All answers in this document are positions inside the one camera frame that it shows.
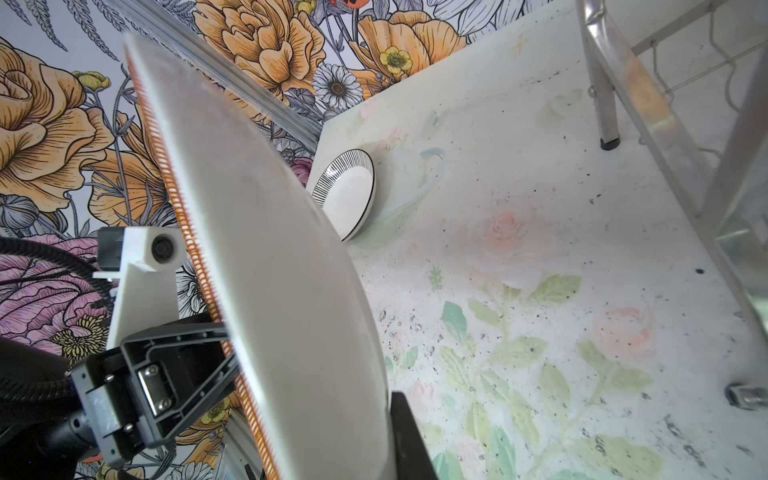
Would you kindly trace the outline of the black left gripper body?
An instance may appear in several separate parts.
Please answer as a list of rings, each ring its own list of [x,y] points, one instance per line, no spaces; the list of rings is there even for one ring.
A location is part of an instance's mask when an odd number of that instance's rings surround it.
[[[82,460],[125,466],[147,448],[176,438],[234,389],[239,365],[225,361],[202,384],[143,371],[120,349],[75,366],[33,347],[1,350],[1,476],[71,479]]]

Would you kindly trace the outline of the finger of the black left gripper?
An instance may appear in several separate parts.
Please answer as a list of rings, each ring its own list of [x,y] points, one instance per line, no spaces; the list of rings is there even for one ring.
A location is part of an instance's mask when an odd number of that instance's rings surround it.
[[[120,350],[134,370],[156,365],[172,382],[202,384],[226,359],[222,323],[171,323],[126,337]]]

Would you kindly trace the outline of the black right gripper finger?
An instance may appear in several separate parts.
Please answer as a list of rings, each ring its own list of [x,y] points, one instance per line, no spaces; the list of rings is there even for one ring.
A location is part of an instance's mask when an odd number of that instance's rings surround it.
[[[416,419],[403,392],[391,394],[390,417],[394,434],[398,480],[437,480]]]

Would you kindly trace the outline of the black geometric pattern plate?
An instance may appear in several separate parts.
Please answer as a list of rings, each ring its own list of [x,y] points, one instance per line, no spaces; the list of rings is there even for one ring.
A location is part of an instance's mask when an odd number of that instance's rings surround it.
[[[125,56],[210,314],[274,479],[393,479],[390,392],[372,311],[327,216],[256,125],[137,36]]]

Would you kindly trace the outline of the black striped rim plate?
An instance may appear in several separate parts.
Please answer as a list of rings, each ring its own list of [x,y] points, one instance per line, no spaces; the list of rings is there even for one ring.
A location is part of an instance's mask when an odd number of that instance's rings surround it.
[[[310,190],[342,242],[362,227],[373,205],[376,172],[370,155],[352,149],[337,156]]]

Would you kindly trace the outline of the chrome wire dish rack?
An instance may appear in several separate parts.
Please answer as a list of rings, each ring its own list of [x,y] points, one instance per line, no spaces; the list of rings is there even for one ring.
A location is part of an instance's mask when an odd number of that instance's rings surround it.
[[[708,42],[732,72],[736,59],[715,39],[721,1],[700,1],[631,44],[603,1],[575,4],[604,151],[621,142],[616,106],[623,105],[671,191],[736,299],[744,317],[767,330],[767,57],[754,70],[743,104],[724,84],[736,115],[724,151],[698,145],[672,107],[674,94],[656,65],[640,60],[679,31],[708,18]]]

